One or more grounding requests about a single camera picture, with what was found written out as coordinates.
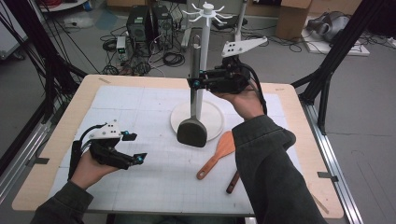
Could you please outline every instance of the person's left hand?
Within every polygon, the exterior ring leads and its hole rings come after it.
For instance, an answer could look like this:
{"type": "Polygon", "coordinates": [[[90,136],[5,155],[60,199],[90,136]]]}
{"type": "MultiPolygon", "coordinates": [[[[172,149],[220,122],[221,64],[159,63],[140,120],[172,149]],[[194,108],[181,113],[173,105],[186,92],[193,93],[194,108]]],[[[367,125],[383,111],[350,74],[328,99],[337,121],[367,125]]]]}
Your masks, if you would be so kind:
{"type": "Polygon", "coordinates": [[[119,170],[117,167],[99,164],[99,162],[92,158],[91,152],[88,150],[82,155],[70,181],[82,189],[87,189],[96,184],[103,176],[117,170],[119,170]]]}

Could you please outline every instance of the paper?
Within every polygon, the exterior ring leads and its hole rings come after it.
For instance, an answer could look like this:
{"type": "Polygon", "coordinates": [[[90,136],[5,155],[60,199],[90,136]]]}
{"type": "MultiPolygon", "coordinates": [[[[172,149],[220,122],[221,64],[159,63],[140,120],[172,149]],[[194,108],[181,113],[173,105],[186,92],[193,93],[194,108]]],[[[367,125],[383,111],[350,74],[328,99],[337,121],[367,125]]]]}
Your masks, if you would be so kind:
{"type": "MultiPolygon", "coordinates": [[[[119,142],[117,151],[133,155],[148,153],[144,164],[105,176],[88,192],[94,196],[90,210],[115,212],[152,212],[167,214],[253,214],[243,184],[238,181],[232,194],[226,189],[236,171],[234,153],[222,158],[203,180],[197,172],[214,155],[219,137],[203,148],[189,147],[177,141],[170,123],[173,109],[190,100],[190,90],[104,86],[96,93],[92,106],[77,130],[75,139],[96,124],[116,119],[122,131],[137,133],[133,142],[119,142]]],[[[265,94],[268,115],[287,128],[279,98],[265,94]]],[[[224,132],[243,122],[232,105],[210,92],[204,99],[224,114],[224,132]]],[[[300,169],[295,149],[289,155],[300,169]]],[[[64,156],[50,196],[67,179],[70,149],[64,156]]]]}

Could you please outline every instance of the white round base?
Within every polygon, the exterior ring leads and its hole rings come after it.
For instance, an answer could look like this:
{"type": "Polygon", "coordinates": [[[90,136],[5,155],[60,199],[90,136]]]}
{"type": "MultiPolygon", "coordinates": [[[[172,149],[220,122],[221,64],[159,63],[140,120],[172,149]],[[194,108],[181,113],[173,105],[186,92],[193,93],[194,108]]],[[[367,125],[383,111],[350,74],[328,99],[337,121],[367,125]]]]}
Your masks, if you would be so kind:
{"type": "MultiPolygon", "coordinates": [[[[177,133],[178,125],[191,117],[190,102],[177,105],[171,114],[172,128],[177,133]]],[[[200,121],[205,125],[207,141],[216,138],[224,128],[224,117],[220,109],[210,102],[202,101],[200,121]]]]}

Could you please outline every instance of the wooden handle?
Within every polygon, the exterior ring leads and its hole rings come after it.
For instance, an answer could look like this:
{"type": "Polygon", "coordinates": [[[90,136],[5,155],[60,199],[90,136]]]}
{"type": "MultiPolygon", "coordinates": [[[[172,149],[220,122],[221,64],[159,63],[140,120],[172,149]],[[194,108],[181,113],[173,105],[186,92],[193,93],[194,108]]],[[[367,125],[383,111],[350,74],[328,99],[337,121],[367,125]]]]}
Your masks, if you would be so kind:
{"type": "Polygon", "coordinates": [[[209,171],[218,163],[219,158],[213,156],[210,158],[209,161],[206,162],[206,164],[201,168],[200,171],[197,173],[197,178],[198,179],[204,179],[205,176],[209,173],[209,171]]]}
{"type": "Polygon", "coordinates": [[[235,188],[236,182],[239,180],[239,172],[236,171],[235,175],[233,175],[233,179],[231,180],[228,188],[225,190],[227,193],[231,194],[233,192],[233,188],[235,188]]]}

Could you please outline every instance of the computer tower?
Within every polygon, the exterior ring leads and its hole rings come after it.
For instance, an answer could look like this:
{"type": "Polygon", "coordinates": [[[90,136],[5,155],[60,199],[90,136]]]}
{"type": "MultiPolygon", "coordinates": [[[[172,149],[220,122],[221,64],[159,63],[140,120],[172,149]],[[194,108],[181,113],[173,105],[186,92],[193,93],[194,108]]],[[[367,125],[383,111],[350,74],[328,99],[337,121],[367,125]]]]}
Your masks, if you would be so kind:
{"type": "Polygon", "coordinates": [[[157,43],[160,49],[171,49],[173,47],[173,19],[166,6],[152,7],[152,19],[154,38],[159,37],[157,43]]]}
{"type": "Polygon", "coordinates": [[[154,38],[149,7],[132,6],[126,22],[126,28],[133,40],[133,46],[139,45],[141,49],[147,50],[147,55],[140,56],[149,56],[151,54],[149,44],[154,38]]]}

